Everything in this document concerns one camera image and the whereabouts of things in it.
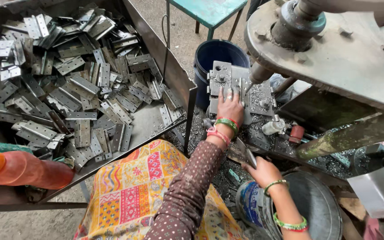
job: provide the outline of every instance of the teal stool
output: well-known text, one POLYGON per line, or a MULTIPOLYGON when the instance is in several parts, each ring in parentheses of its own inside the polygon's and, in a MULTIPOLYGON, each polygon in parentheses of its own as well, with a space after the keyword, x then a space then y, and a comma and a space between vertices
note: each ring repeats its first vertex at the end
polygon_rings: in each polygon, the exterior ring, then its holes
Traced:
POLYGON ((200 24, 208 27, 207 40, 213 39, 214 30, 238 13, 229 35, 230 41, 247 0, 170 0, 170 3, 196 20, 195 33, 199 33, 200 24))

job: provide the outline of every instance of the polka dot sleeve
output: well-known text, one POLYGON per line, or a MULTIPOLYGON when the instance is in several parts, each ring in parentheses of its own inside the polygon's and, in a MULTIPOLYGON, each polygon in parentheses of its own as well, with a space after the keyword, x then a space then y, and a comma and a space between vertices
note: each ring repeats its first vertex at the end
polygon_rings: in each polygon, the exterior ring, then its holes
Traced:
POLYGON ((220 167, 223 152, 201 141, 184 169, 173 178, 145 240, 188 240, 204 214, 205 196, 220 167))

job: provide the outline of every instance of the orange plastic bottle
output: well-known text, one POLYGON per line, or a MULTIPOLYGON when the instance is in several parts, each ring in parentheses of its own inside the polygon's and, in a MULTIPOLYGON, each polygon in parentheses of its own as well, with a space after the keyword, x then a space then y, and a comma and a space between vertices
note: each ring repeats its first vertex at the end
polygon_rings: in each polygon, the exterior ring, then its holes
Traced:
POLYGON ((0 185, 60 189, 72 181, 73 175, 64 163, 40 160, 23 151, 0 152, 0 185))

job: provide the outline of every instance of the bangle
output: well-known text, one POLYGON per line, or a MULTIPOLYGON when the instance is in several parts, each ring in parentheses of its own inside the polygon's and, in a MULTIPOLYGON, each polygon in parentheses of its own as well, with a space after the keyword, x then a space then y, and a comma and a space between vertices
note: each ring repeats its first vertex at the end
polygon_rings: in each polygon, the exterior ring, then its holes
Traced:
POLYGON ((237 123, 235 121, 232 121, 229 118, 221 117, 221 118, 218 118, 216 120, 214 125, 219 124, 219 123, 225 124, 228 127, 230 127, 233 130, 235 135, 238 133, 238 125, 237 125, 237 123))
POLYGON ((229 120, 231 120, 233 123, 235 123, 235 125, 236 125, 236 128, 238 128, 238 129, 239 129, 239 125, 238 125, 238 123, 237 123, 235 120, 233 120, 232 118, 229 118, 229 117, 218 117, 217 119, 220 119, 220 118, 226 118, 226 119, 229 119, 229 120))
POLYGON ((276 180, 276 181, 271 182, 267 187, 264 188, 263 194, 267 197, 270 197, 270 195, 268 194, 268 188, 271 187, 272 185, 275 185, 278 183, 284 183, 285 185, 287 185, 287 187, 290 187, 290 184, 287 182, 287 180, 285 180, 285 179, 276 180))
POLYGON ((287 229, 289 231, 293 231, 293 232, 304 232, 309 228, 308 227, 308 221, 306 220, 306 218, 304 216, 302 216, 302 218, 303 218, 303 221, 300 224, 288 224, 285 222, 281 222, 278 219, 278 214, 274 213, 274 221, 276 222, 276 224, 278 226, 280 226, 281 228, 285 228, 285 229, 287 229))
POLYGON ((208 136, 216 136, 216 137, 221 138, 224 141, 224 143, 226 144, 226 148, 230 144, 230 138, 228 138, 225 134, 217 131, 217 129, 215 127, 211 127, 207 130, 207 137, 208 136))

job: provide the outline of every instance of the green bangle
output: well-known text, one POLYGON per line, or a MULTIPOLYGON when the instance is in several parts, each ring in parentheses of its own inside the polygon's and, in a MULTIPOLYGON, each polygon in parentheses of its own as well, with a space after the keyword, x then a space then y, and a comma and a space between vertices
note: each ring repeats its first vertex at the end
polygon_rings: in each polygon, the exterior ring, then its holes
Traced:
POLYGON ((303 218, 303 222, 300 224, 288 224, 285 222, 281 222, 278 219, 278 214, 274 213, 274 221, 276 222, 276 224, 278 226, 280 226, 281 228, 285 228, 287 230, 292 230, 292 231, 297 231, 297 232, 304 231, 308 228, 308 221, 306 220, 306 218, 304 216, 302 216, 302 218, 303 218))
POLYGON ((290 187, 290 184, 287 182, 287 180, 285 179, 281 179, 281 180, 276 180, 276 181, 273 181, 271 182, 267 187, 264 188, 263 190, 263 194, 267 197, 270 197, 270 195, 267 193, 268 191, 268 188, 272 185, 275 185, 275 184, 278 184, 278 183, 284 183, 285 185, 287 185, 287 187, 289 188, 290 187))
POLYGON ((216 122, 214 123, 214 125, 216 125, 218 123, 222 123, 222 124, 225 124, 228 127, 230 127, 233 130, 235 135, 238 133, 238 127, 236 126, 236 123, 234 123, 232 120, 227 119, 227 118, 218 118, 216 120, 216 122))

